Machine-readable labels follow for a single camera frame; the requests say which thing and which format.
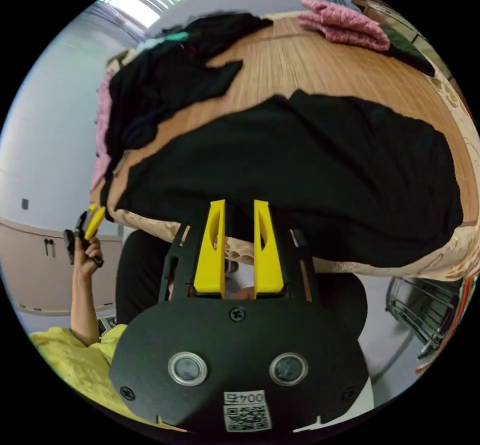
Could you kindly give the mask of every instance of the pink cloth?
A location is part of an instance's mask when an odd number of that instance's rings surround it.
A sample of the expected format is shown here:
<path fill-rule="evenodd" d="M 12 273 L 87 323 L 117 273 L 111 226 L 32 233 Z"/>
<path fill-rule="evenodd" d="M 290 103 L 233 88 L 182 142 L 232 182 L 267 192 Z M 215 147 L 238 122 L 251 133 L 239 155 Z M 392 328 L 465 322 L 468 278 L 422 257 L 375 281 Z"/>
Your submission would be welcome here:
<path fill-rule="evenodd" d="M 98 107 L 96 110 L 96 160 L 95 170 L 91 178 L 90 191 L 92 191 L 102 179 L 110 163 L 110 157 L 107 154 L 105 145 L 105 133 L 109 127 L 110 108 L 112 99 L 110 98 L 109 85 L 115 72 L 109 70 L 103 78 L 98 88 Z"/>
<path fill-rule="evenodd" d="M 390 40 L 379 24 L 343 5 L 324 0 L 302 0 L 311 11 L 298 15 L 303 27 L 320 30 L 329 42 L 357 45 L 376 52 L 390 48 Z"/>

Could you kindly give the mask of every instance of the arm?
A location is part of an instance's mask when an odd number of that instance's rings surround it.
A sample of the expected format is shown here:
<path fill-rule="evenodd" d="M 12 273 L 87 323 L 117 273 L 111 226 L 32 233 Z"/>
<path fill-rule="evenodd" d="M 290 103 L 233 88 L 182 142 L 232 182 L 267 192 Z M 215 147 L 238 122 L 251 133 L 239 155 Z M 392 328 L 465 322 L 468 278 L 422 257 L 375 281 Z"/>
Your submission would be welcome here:
<path fill-rule="evenodd" d="M 70 331 L 87 347 L 100 341 L 92 290 L 92 275 L 97 266 L 90 258 L 101 257 L 102 251 L 97 238 L 93 238 L 90 243 L 84 251 L 80 239 L 75 239 L 70 310 Z"/>
<path fill-rule="evenodd" d="M 70 331 L 87 347 L 100 341 L 91 278 L 74 277 L 72 280 Z"/>

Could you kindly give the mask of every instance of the metal rack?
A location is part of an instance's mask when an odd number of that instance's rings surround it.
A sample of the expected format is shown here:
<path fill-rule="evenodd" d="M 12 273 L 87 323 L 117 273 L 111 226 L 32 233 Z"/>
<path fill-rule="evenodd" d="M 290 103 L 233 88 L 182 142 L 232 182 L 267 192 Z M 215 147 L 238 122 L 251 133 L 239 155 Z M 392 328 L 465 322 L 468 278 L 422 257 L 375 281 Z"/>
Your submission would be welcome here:
<path fill-rule="evenodd" d="M 457 313 L 461 285 L 461 280 L 392 278 L 386 294 L 386 310 L 422 342 L 419 360 L 440 348 Z"/>

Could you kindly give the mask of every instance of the screw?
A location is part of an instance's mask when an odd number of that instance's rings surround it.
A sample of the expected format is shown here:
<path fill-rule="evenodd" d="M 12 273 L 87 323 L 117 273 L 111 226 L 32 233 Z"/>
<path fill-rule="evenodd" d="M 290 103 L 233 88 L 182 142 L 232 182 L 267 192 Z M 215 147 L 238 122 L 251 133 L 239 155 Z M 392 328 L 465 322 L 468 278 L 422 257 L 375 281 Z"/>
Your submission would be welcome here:
<path fill-rule="evenodd" d="M 345 402 L 350 402 L 352 398 L 355 396 L 356 388 L 354 386 L 349 386 L 341 395 L 342 399 Z"/>
<path fill-rule="evenodd" d="M 229 313 L 230 320 L 233 322 L 241 322 L 246 316 L 245 310 L 239 306 L 232 308 Z"/>
<path fill-rule="evenodd" d="M 125 400 L 129 400 L 130 402 L 132 400 L 135 400 L 135 394 L 133 393 L 132 390 L 130 390 L 130 388 L 128 388 L 127 386 L 123 386 L 120 388 L 120 393 L 121 393 L 121 396 L 125 399 Z"/>

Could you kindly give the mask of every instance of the qr code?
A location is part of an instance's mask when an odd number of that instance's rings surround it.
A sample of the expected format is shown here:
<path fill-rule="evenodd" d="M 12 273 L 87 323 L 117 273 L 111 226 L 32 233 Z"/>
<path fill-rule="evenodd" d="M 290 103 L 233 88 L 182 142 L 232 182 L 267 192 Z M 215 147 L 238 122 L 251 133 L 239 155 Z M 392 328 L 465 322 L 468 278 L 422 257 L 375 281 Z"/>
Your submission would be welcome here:
<path fill-rule="evenodd" d="M 259 432 L 272 428 L 266 403 L 224 406 L 223 414 L 228 432 Z"/>

